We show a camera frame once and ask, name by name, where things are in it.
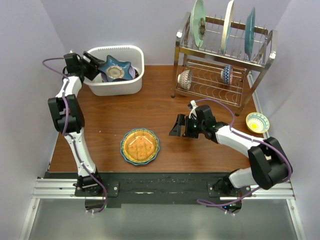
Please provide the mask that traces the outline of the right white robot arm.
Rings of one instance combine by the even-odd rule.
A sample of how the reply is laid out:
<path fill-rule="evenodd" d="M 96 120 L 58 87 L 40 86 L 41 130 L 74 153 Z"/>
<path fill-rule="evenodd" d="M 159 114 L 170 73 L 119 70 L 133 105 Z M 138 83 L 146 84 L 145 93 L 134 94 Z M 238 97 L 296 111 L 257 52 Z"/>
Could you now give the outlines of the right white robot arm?
<path fill-rule="evenodd" d="M 203 134 L 206 139 L 230 147 L 249 160 L 248 168 L 236 169 L 219 179 L 213 185 L 215 191 L 233 197 L 242 187 L 258 185 L 268 190 L 291 177 L 293 168 L 276 138 L 254 137 L 223 121 L 216 121 L 208 105 L 190 103 L 188 107 L 190 113 L 178 114 L 170 136 L 197 139 Z"/>

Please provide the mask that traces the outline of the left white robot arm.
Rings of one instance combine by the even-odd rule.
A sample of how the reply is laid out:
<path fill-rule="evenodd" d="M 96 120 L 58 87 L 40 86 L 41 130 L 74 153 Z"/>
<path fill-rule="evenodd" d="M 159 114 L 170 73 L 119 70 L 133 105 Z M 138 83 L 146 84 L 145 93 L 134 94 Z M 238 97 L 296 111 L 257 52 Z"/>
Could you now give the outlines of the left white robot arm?
<path fill-rule="evenodd" d="M 85 118 L 77 96 L 85 78 L 92 81 L 104 61 L 87 51 L 82 56 L 70 52 L 62 59 L 65 61 L 60 73 L 62 87 L 55 97 L 48 99 L 49 111 L 56 131 L 67 141 L 75 160 L 78 178 L 74 186 L 78 191 L 99 196 L 104 191 L 104 184 L 86 144 Z"/>

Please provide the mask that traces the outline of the teal star-shaped plate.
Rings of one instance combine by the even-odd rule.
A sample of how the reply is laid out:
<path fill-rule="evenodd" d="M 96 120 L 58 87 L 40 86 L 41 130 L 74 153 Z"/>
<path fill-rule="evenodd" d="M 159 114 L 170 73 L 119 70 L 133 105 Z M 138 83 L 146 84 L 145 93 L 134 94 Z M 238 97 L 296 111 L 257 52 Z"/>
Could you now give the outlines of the teal star-shaped plate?
<path fill-rule="evenodd" d="M 124 68 L 129 66 L 132 66 L 130 61 L 120 61 L 111 55 L 107 55 L 105 73 L 101 73 L 103 81 L 108 83 L 126 81 L 124 79 Z"/>

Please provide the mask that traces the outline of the lilac plastic plate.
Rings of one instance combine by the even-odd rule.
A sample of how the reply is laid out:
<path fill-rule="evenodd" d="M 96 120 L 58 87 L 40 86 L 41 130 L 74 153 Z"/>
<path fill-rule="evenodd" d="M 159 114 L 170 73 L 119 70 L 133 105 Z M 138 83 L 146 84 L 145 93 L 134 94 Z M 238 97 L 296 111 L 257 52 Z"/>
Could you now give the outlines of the lilac plastic plate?
<path fill-rule="evenodd" d="M 135 69 L 130 65 L 129 67 L 124 68 L 124 79 L 126 81 L 133 80 L 136 77 Z"/>

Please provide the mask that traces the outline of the black rimmed checkered plate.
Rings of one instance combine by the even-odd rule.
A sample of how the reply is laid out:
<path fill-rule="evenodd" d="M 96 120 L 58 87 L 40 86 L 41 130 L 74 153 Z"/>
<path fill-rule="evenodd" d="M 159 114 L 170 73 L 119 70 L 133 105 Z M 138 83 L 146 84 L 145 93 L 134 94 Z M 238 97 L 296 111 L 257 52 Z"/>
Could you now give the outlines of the black rimmed checkered plate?
<path fill-rule="evenodd" d="M 134 71 L 135 71 L 135 78 L 138 78 L 139 77 L 139 72 L 136 68 L 134 68 Z"/>

